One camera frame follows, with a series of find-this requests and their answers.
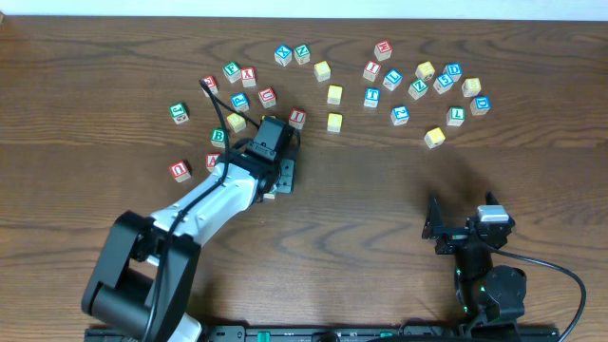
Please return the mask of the red I block centre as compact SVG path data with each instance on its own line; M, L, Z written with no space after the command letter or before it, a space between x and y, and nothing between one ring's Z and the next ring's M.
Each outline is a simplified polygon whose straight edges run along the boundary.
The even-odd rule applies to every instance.
M288 124L297 130L301 130L307 119L307 113L298 108L293 108L289 116Z

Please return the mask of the red Y letter block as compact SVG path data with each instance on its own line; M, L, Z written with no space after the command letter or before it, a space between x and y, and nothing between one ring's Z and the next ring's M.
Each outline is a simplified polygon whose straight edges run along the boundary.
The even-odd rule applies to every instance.
M244 87L254 87L257 85L257 76L253 67L245 67L240 71L241 81Z

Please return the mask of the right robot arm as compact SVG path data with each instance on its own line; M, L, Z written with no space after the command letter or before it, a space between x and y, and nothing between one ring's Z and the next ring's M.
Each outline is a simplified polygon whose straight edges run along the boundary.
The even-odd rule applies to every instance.
M513 329L524 314L525 272L496 266L492 261L514 227L514 219L490 192L485 195L485 204L477 207L477 214L455 228L445 226L437 199L429 197L422 238L435 241L437 255L455 257L454 284L465 309L461 332L466 335L494 325Z

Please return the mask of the red I block upper right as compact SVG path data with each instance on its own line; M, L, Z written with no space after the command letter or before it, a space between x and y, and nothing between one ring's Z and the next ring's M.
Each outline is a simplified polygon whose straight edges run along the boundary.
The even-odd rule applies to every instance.
M381 66L378 63L374 61L368 61L364 67L363 78L370 82L374 82L380 70Z

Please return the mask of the blue d block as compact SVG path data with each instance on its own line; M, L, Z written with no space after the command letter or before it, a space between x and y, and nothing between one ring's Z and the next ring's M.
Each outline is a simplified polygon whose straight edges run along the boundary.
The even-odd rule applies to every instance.
M463 71L459 63L448 63L444 67L443 73L448 76L454 83L461 78Z
M470 104L470 110L473 116L485 115L490 108L491 102L486 96L475 97Z

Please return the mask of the yellow 8 letter block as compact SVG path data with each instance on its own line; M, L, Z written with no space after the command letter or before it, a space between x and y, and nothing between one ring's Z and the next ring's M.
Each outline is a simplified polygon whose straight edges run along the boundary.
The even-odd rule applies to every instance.
M463 96L466 98L477 96L482 90L479 78L466 78L462 84Z

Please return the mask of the blue X letter block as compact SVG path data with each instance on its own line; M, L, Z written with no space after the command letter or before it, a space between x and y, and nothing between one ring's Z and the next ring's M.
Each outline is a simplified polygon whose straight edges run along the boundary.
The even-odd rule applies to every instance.
M286 45L281 45L275 50L275 61L286 67L293 59L293 51Z

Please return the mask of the red U block centre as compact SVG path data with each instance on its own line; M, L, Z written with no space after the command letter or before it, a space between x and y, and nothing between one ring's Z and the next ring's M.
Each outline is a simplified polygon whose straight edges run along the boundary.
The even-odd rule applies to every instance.
M271 87L266 87L258 92L258 98L264 108L276 105L276 94Z

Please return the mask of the blue D block right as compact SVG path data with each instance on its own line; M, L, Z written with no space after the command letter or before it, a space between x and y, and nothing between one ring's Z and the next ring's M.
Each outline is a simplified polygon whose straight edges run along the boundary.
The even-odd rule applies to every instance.
M490 108L491 102L486 96L475 97L470 104L470 110L473 116L485 115Z

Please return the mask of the red G letter block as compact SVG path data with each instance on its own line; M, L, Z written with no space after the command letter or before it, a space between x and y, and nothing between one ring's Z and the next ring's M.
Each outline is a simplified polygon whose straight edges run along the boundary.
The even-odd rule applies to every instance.
M212 94L217 95L219 93L218 84L213 76L204 76L200 80L206 83Z

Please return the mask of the blue S letter block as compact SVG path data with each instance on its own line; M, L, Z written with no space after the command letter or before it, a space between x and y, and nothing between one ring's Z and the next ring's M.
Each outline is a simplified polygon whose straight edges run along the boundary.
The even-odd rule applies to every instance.
M454 81L447 74L440 74L437 76L433 83L433 88L438 94L443 94L450 90L454 84Z

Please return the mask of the red A letter block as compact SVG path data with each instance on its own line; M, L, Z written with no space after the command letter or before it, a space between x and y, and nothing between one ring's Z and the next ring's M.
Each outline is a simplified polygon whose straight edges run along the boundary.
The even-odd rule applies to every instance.
M209 153L205 156L205 167L210 173L214 171L219 156L220 153Z

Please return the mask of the blue D block upper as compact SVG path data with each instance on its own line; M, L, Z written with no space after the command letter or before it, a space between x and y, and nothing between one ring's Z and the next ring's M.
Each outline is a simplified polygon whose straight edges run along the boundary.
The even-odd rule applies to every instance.
M443 73L448 76L454 83L461 78L463 71L459 63L448 63L444 67Z

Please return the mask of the yellow C letter block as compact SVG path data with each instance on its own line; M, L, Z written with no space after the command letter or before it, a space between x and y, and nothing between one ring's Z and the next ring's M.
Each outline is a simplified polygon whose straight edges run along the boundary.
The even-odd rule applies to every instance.
M316 63L313 66L313 74L318 82L324 82L331 78L331 68L327 61Z

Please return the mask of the green B letter block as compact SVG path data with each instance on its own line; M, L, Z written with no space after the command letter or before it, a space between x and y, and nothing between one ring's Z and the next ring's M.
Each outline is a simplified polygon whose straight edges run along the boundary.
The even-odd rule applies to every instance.
M222 128L216 127L212 130L211 144L217 148L226 147L226 134Z

